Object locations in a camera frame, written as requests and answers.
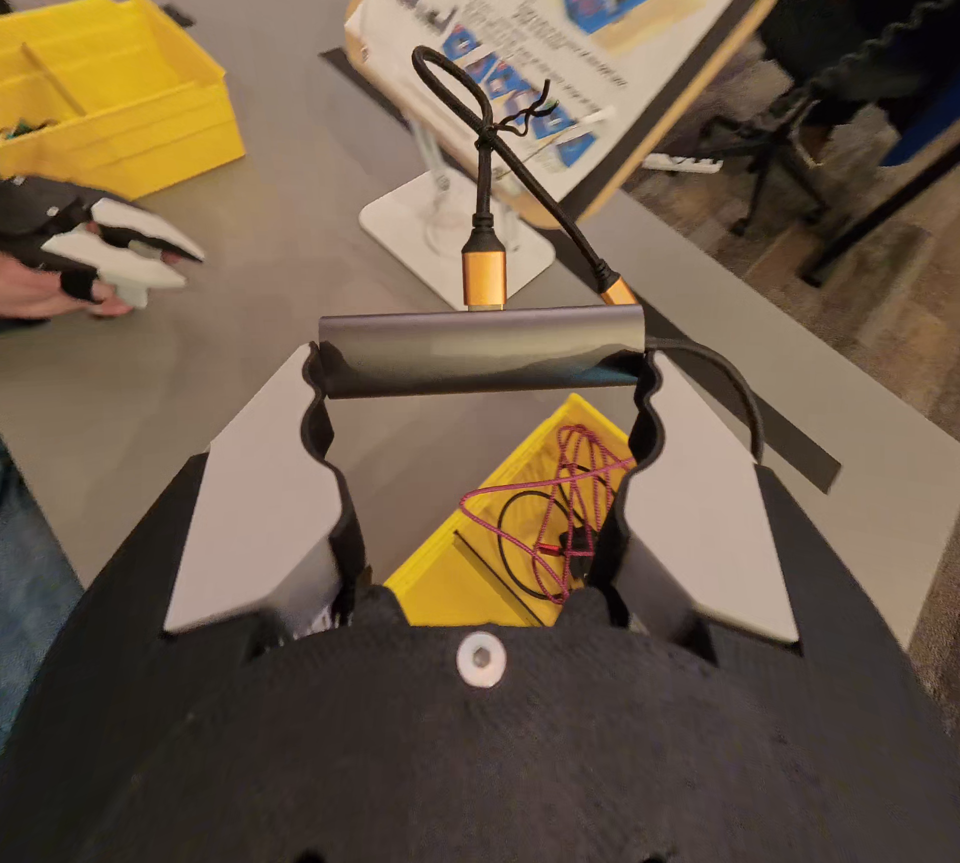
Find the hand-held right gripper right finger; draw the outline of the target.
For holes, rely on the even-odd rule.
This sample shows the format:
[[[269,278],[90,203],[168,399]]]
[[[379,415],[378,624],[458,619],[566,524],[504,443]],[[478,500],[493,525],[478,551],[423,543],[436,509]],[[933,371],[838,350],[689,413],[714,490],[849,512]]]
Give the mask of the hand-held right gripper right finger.
[[[633,467],[587,584],[612,623],[682,644],[719,624],[780,646],[798,626],[751,451],[665,355],[638,356]]]

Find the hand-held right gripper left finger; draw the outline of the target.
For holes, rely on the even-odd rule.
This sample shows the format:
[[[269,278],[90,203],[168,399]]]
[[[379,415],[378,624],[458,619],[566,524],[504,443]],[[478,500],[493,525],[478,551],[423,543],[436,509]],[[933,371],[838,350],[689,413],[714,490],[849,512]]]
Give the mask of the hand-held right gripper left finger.
[[[208,449],[164,620],[169,634],[258,615],[302,638],[346,625],[367,567],[316,344],[300,346]]]

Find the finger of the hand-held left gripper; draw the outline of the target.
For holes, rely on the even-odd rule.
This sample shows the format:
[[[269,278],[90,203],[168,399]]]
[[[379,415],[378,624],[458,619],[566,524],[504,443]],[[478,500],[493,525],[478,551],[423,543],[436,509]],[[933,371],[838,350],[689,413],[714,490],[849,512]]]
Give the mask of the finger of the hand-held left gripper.
[[[139,244],[162,255],[203,263],[205,251],[161,216],[132,203],[101,197],[88,208],[90,222],[102,242],[115,249]]]
[[[93,302],[96,283],[113,288],[122,303],[144,309],[153,291],[182,290],[186,278],[158,255],[108,244],[87,230],[54,235],[41,245],[43,264],[59,273],[61,290],[72,298]]]

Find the yellow plastic bin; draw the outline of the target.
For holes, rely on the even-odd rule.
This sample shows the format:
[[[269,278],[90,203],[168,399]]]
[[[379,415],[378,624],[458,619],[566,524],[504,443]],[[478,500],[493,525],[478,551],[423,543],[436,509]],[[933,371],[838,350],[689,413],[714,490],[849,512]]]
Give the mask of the yellow plastic bin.
[[[526,489],[563,492],[569,509],[597,530],[595,553],[620,484],[634,464],[626,433],[582,396],[572,394],[484,483],[460,495],[457,508],[391,574],[386,586],[415,626],[536,627],[524,625],[461,556],[452,536],[458,530],[549,627],[570,595],[586,583],[560,605],[537,602],[515,589],[498,556],[496,523],[503,503]]]
[[[28,42],[88,115],[76,117]],[[39,175],[137,200],[246,155],[224,68],[152,0],[3,14],[2,178]]]

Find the grey usb hub with cable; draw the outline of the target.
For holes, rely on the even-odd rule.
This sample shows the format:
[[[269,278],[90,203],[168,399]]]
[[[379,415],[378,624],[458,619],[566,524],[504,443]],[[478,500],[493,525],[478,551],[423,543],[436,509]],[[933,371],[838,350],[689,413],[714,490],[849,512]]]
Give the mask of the grey usb hub with cable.
[[[323,317],[305,379],[325,399],[580,390],[633,385],[637,420],[654,429],[653,353],[688,353],[726,377],[750,431],[765,449],[753,391],[725,357],[688,339],[650,337],[642,305],[554,307],[479,313]]]

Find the person's left hand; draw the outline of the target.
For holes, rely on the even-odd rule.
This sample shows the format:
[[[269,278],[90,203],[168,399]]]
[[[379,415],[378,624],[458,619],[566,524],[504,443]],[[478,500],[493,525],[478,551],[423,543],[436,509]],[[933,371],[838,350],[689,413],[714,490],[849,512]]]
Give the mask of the person's left hand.
[[[78,300],[64,292],[55,272],[30,269],[14,257],[1,254],[1,322],[24,324],[48,321],[74,313],[115,318],[133,312],[114,287],[96,282],[93,301]]]

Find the person's jeans legs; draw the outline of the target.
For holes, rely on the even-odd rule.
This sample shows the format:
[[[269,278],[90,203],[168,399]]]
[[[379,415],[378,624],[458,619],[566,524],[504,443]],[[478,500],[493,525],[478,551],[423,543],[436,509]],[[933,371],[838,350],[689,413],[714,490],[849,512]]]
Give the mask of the person's jeans legs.
[[[62,546],[2,445],[2,748],[45,657],[82,594]]]

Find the white document stand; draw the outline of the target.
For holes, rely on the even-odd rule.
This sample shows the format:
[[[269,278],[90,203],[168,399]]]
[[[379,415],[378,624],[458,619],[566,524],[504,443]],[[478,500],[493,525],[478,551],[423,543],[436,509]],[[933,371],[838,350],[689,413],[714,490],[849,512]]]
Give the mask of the white document stand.
[[[775,1],[735,0],[678,73],[654,97],[641,116],[639,126],[628,132],[627,142],[616,144],[612,154],[568,196],[554,197],[519,156],[524,166],[574,221],[594,214],[662,143],[707,81],[757,29]],[[357,2],[350,1],[345,22]],[[465,310],[461,247],[468,239],[474,213],[475,145],[474,161],[467,161],[464,149],[457,150],[429,125],[399,109],[395,93],[382,86],[377,77],[353,57],[346,26],[344,34],[351,64],[389,98],[406,119],[427,167],[425,173],[366,206],[359,215],[359,224],[443,301],[454,309]],[[475,136],[471,134],[474,144]]]

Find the black tripod leg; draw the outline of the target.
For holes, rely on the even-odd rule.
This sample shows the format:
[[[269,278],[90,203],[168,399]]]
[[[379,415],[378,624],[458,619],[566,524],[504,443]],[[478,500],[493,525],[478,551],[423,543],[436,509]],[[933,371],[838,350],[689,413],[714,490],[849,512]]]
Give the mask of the black tripod leg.
[[[909,207],[932,186],[937,185],[952,173],[958,164],[959,146],[954,146],[917,173],[892,196],[871,209],[862,219],[847,222],[837,235],[800,268],[798,278],[808,286],[821,288],[838,262],[851,249],[889,222],[900,211]]]

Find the black office chair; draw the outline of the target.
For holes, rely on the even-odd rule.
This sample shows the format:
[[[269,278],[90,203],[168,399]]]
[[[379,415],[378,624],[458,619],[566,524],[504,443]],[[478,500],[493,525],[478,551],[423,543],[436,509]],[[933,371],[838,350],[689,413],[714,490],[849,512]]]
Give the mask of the black office chair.
[[[800,128],[822,102],[877,104],[909,99],[928,82],[923,69],[896,60],[892,47],[907,33],[895,24],[886,36],[870,36],[850,0],[777,0],[758,30],[763,59],[791,79],[768,108],[746,120],[718,114],[699,130],[696,155],[715,160],[747,160],[753,175],[749,208],[731,234],[743,237],[758,220],[771,171],[778,167],[810,200],[803,220],[819,224],[831,210],[818,190]]]

